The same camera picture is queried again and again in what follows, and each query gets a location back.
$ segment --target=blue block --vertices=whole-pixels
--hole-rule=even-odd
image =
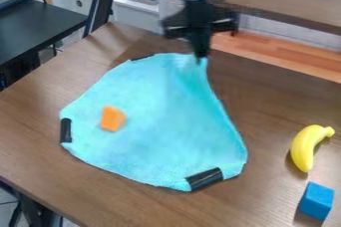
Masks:
[[[334,190],[309,182],[299,202],[298,210],[303,214],[324,221],[333,206]]]

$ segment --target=black table leg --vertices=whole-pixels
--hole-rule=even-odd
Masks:
[[[92,31],[96,31],[102,25],[108,23],[112,5],[113,0],[99,0]]]
[[[98,0],[93,0],[91,3],[87,24],[86,24],[86,27],[84,29],[83,38],[85,38],[89,35],[90,28],[91,28],[91,26],[93,24],[93,20],[94,20],[97,2],[98,2]]]

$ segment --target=orange block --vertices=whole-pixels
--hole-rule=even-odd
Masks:
[[[103,107],[100,127],[108,131],[117,131],[125,123],[123,112],[112,107]]]

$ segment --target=yellow banana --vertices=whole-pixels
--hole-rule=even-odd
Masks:
[[[290,147],[290,154],[293,162],[303,172],[308,172],[314,161],[314,147],[324,137],[331,137],[335,130],[328,126],[309,125],[297,133]]]

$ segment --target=towel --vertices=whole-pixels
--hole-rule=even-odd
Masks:
[[[214,168],[223,179],[238,175],[247,151],[206,67],[206,58],[172,53],[120,64],[61,110],[73,138],[62,146],[93,166],[181,191],[191,191],[187,177]],[[100,128],[105,106],[126,115],[118,131]]]

